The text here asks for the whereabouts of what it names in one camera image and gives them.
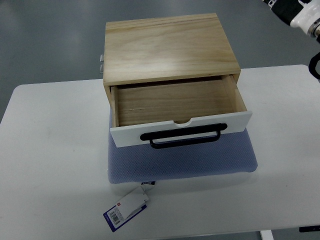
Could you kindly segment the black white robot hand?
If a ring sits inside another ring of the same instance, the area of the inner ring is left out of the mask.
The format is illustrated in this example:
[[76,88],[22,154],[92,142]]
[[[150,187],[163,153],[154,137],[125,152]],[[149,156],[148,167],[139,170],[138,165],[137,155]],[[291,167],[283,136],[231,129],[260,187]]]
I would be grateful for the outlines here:
[[320,27],[319,0],[263,0],[270,10],[286,25],[300,28],[309,36]]

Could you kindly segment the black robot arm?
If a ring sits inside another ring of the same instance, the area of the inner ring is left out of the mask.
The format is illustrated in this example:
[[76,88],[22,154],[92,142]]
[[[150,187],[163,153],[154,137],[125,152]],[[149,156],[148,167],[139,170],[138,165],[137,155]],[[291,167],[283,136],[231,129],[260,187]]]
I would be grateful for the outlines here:
[[[320,20],[316,20],[310,27],[309,35],[315,39],[318,45],[320,45]],[[319,47],[314,50],[314,55],[309,60],[308,71],[309,73],[320,80],[320,70],[317,68],[320,62],[320,49]]]

